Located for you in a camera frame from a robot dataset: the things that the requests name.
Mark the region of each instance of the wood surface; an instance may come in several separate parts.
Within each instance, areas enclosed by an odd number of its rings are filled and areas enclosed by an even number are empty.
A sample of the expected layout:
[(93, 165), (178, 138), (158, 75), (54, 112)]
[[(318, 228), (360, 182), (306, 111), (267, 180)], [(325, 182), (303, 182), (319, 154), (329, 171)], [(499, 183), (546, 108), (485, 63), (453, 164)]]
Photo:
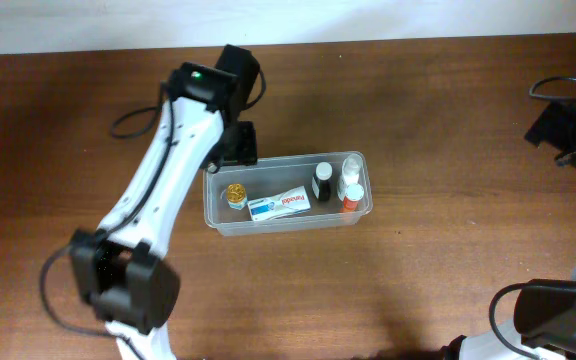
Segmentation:
[[(178, 357), (436, 349), (487, 331), (501, 287), (569, 277), (576, 171), (523, 135), (546, 106), (530, 84), (576, 76), (576, 35), (252, 50), (268, 91), (242, 119), (259, 156), (361, 151), (374, 209), (352, 227), (225, 238), (204, 222), (197, 176), (166, 258), (182, 276), (169, 325)], [(182, 62), (212, 65), (220, 51), (0, 56), (0, 359), (119, 358), (112, 341), (48, 320), (39, 268), (75, 228), (96, 227), (150, 143), (111, 139), (110, 122), (153, 104)], [(67, 261), (49, 290), (67, 320), (99, 326)]]

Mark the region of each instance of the small jar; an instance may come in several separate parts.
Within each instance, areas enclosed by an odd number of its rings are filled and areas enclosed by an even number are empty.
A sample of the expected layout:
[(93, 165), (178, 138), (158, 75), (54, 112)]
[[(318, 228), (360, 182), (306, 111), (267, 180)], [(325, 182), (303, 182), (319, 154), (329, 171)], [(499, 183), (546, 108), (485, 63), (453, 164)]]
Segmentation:
[(315, 174), (312, 176), (312, 191), (319, 201), (330, 200), (330, 177), (332, 176), (332, 166), (323, 162), (317, 165)]
[(228, 185), (228, 189), (226, 189), (226, 199), (228, 200), (228, 205), (237, 210), (243, 209), (248, 203), (246, 189), (241, 184)]
[(342, 213), (353, 212), (357, 209), (359, 201), (364, 198), (364, 187), (359, 184), (351, 184), (346, 187), (346, 195), (344, 196), (344, 207), (341, 208)]

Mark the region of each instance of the black bottle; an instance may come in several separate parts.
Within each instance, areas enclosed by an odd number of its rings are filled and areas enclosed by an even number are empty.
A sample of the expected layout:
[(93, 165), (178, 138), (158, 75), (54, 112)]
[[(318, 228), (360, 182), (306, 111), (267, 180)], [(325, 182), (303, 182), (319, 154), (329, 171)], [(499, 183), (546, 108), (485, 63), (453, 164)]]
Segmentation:
[(332, 166), (328, 163), (319, 163), (315, 174), (312, 176), (312, 191), (319, 201), (330, 199), (330, 177), (332, 176)]

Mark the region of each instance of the white wall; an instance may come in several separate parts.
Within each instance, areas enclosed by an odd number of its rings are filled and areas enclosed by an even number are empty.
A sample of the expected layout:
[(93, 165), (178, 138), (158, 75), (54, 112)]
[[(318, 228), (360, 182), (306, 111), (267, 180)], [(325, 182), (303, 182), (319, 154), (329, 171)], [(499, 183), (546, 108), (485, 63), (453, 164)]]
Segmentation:
[(0, 53), (576, 32), (576, 0), (4, 0)]

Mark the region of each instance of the white bottle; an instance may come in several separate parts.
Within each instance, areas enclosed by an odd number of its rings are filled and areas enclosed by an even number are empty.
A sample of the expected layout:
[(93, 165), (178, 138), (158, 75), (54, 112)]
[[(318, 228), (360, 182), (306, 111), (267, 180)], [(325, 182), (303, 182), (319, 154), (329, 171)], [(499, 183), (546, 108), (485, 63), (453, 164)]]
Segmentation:
[(339, 200), (344, 201), (348, 185), (359, 183), (359, 172), (362, 166), (363, 161), (359, 155), (352, 154), (344, 160), (341, 166), (341, 175), (337, 182), (337, 196)]

